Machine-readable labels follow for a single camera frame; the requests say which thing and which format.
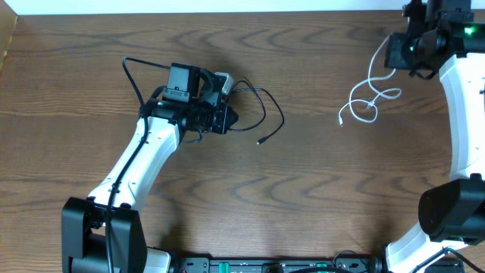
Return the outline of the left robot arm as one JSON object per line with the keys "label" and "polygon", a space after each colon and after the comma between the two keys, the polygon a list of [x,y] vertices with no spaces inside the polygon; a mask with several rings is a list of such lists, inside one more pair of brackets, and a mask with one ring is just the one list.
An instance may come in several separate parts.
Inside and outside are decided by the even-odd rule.
{"label": "left robot arm", "polygon": [[238,120],[228,73],[172,63],[167,84],[141,101],[135,133],[108,176],[61,212],[64,272],[168,272],[171,255],[147,246],[141,211],[186,132],[226,134]]}

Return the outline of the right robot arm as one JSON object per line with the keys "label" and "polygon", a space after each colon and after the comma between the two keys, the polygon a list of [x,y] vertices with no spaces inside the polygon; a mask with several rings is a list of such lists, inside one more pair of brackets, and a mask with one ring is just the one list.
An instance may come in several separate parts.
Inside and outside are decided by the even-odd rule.
{"label": "right robot arm", "polygon": [[391,34],[385,65],[439,77],[452,139],[450,181],[421,195],[418,223],[385,247],[372,272],[437,271],[444,256],[484,241],[484,25],[474,21],[470,1],[412,0],[402,15],[408,29]]}

